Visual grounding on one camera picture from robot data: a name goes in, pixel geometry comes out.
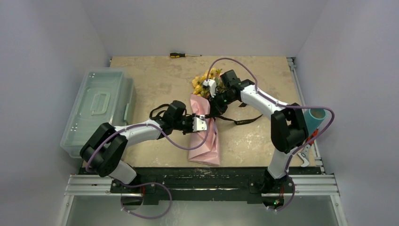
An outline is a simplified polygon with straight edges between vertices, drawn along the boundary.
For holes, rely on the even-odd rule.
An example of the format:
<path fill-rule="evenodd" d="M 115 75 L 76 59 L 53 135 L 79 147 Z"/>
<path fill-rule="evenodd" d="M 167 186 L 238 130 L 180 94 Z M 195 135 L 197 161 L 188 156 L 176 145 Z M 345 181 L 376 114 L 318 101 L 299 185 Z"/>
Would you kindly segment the black printed ribbon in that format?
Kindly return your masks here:
<path fill-rule="evenodd" d="M 153 113 L 156 110 L 159 110 L 159 109 L 164 108 L 164 107 L 169 107 L 169 104 L 162 104 L 162 105 L 158 106 L 157 108 L 153 109 L 150 112 L 149 117 L 150 118 L 154 118 Z M 262 117 L 262 115 L 259 115 L 258 117 L 253 118 L 253 119 L 246 119 L 246 120 L 239 120 L 239 121 L 236 121 L 236 120 L 233 120 L 233 119 L 230 119 L 230 118 L 226 118 L 226 117 L 223 117 L 223 116 L 215 116 L 215 117 L 213 117 L 213 119 L 215 120 L 216 118 L 219 118 L 219 119 L 225 120 L 225 121 L 232 121 L 232 122 L 234 122 L 235 125 L 245 125 L 245 124 L 253 123 L 256 120 L 258 120 L 259 118 L 261 118 L 261 117 Z"/>

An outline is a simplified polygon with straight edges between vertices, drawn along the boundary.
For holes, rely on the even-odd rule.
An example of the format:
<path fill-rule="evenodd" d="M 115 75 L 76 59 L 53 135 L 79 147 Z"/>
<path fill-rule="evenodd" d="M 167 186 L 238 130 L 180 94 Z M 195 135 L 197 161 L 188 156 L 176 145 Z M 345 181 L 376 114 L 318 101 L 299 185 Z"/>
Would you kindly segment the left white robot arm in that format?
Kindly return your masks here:
<path fill-rule="evenodd" d="M 174 130 L 183 134 L 198 132 L 205 122 L 196 114 L 187 114 L 180 101 L 165 104 L 166 110 L 151 115 L 142 123 L 128 126 L 112 126 L 105 122 L 98 126 L 80 150 L 80 157 L 101 177 L 112 177 L 122 182 L 128 192 L 140 188 L 138 173 L 122 160 L 126 148 L 144 141 L 166 138 Z"/>

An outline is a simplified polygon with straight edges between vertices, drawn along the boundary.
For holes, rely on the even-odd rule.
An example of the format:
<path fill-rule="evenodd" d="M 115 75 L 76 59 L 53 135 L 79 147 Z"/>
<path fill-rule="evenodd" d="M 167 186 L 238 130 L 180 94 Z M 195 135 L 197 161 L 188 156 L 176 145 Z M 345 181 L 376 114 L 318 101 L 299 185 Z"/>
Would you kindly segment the pink wrapping paper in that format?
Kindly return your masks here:
<path fill-rule="evenodd" d="M 197 115 L 210 113 L 210 104 L 207 99 L 192 94 L 190 96 L 192 112 Z M 208 122 L 208 137 L 205 143 L 194 150 L 188 152 L 188 160 L 205 165 L 220 165 L 220 139 L 215 120 L 210 118 Z"/>

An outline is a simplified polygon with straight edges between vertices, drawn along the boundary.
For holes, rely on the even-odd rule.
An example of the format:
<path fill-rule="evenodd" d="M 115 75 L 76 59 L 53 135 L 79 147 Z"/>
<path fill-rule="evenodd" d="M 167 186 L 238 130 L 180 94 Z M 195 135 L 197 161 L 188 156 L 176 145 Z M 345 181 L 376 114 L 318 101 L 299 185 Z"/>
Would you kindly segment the flower bouquet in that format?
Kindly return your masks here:
<path fill-rule="evenodd" d="M 201 96 L 205 99 L 209 99 L 211 97 L 210 91 L 207 88 L 203 87 L 203 82 L 206 80 L 206 78 L 212 79 L 216 83 L 216 91 L 223 91 L 224 90 L 224 85 L 223 82 L 221 81 L 221 74 L 222 74 L 222 69 L 221 68 L 212 68 L 210 72 L 206 71 L 204 75 L 202 76 L 196 76 L 192 80 L 192 85 L 193 85 L 193 94 L 197 96 Z"/>

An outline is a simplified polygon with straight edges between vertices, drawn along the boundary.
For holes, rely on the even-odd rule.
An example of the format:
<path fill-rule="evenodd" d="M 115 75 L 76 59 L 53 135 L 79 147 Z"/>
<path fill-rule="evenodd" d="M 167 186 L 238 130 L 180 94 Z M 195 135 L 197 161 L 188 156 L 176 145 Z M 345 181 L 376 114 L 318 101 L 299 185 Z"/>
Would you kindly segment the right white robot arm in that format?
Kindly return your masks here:
<path fill-rule="evenodd" d="M 277 99 L 257 88 L 253 81 L 241 81 L 233 70 L 223 73 L 220 80 L 224 86 L 222 90 L 219 90 L 215 80 L 206 79 L 202 83 L 202 87 L 210 93 L 209 117 L 221 117 L 229 104 L 239 101 L 270 120 L 271 141 L 275 150 L 264 185 L 271 192 L 277 191 L 282 187 L 282 178 L 287 175 L 290 156 L 309 136 L 300 105 L 278 103 Z"/>

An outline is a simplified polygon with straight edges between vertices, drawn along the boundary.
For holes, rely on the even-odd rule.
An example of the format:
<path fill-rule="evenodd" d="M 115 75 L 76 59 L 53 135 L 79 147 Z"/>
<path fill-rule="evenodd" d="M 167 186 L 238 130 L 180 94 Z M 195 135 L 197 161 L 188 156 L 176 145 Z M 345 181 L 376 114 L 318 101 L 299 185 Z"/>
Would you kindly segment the clear plastic storage box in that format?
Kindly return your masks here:
<path fill-rule="evenodd" d="M 79 158 L 81 148 L 102 123 L 113 126 L 132 124 L 135 102 L 135 83 L 125 68 L 87 69 L 60 147 L 70 157 Z"/>

